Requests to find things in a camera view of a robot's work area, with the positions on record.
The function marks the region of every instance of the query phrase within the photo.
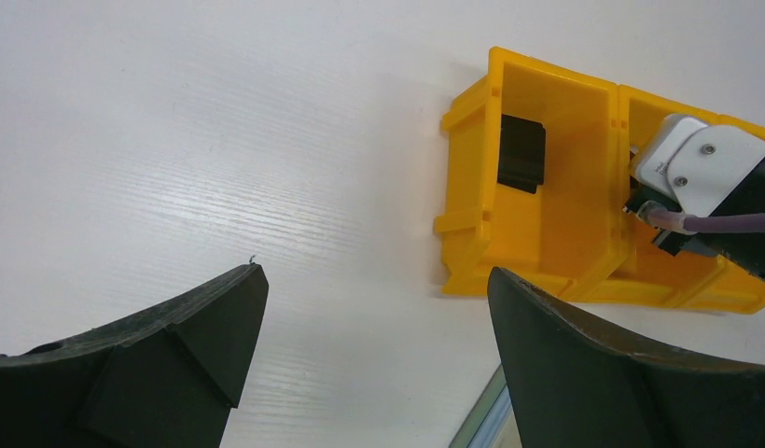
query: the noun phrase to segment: black mechanism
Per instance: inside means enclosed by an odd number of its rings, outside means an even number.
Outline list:
[[[251,263],[98,329],[0,355],[0,447],[217,447],[267,292]]]
[[[545,183],[545,128],[541,123],[501,116],[498,183],[536,193]]]
[[[488,295],[523,447],[765,447],[765,366],[659,343],[499,268]]]
[[[646,186],[635,191],[625,208],[637,212],[646,201],[661,203],[670,211],[681,211],[681,207],[674,200]],[[765,158],[710,216],[729,217],[756,213],[765,213]],[[671,255],[683,250],[707,257],[722,255],[765,282],[765,233],[684,235],[659,231],[652,243]]]
[[[765,213],[765,158],[712,216],[752,213]],[[696,238],[765,282],[765,233],[700,233]]]

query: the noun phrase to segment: white table surface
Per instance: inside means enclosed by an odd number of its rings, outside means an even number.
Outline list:
[[[0,353],[256,254],[225,447],[445,446],[498,364],[439,294],[450,100],[498,45],[765,125],[765,0],[0,1]],[[765,363],[758,315],[593,306]]]

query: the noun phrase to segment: wood grain texture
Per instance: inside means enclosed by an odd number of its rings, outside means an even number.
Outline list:
[[[256,254],[223,445],[446,446],[498,359],[438,294],[438,124],[493,45],[765,124],[765,1],[0,2],[0,353]],[[592,309],[765,362],[765,311]]]

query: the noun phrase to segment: plastic bin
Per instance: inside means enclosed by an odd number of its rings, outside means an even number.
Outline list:
[[[617,86],[504,49],[487,76],[452,103],[443,236],[448,294],[483,295],[503,266],[563,298],[580,299],[624,260],[627,155],[620,154]],[[536,194],[497,184],[501,114],[547,131]]]
[[[484,295],[493,266],[569,301],[753,313],[765,285],[727,260],[651,244],[655,231],[621,212],[630,146],[671,113],[765,128],[493,48],[487,75],[443,117],[449,136],[446,213],[435,220],[450,277],[443,291]],[[531,194],[497,183],[501,115],[537,121],[545,182]]]

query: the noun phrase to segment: yellow bin wall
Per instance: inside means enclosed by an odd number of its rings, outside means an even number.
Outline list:
[[[582,75],[500,48],[487,75],[443,117],[449,135],[446,213],[435,220],[450,277],[443,291],[484,295],[493,266],[568,301],[754,313],[765,285],[723,258],[651,244],[655,231],[621,212],[630,145],[644,147],[678,112],[765,128]],[[542,123],[545,184],[536,194],[497,184],[501,114]]]

